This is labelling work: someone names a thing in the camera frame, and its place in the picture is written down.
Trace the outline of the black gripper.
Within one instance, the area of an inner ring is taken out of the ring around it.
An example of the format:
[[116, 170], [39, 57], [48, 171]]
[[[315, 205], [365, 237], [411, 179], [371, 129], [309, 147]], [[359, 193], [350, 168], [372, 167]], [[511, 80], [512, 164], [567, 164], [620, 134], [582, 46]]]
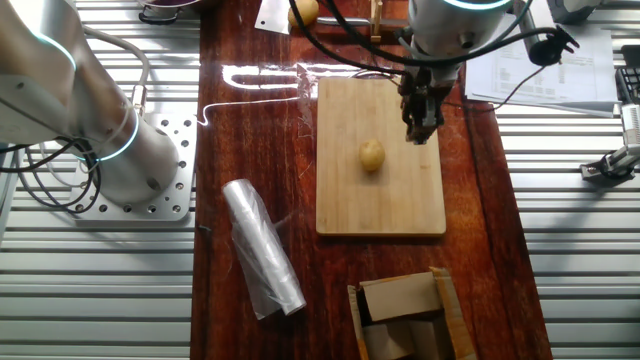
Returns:
[[[453, 87], [453, 72], [449, 68], [406, 67], [401, 77], [402, 119], [407, 125], [406, 141], [425, 145], [443, 124], [441, 108]], [[435, 109], [420, 111], [426, 100], [435, 102]]]

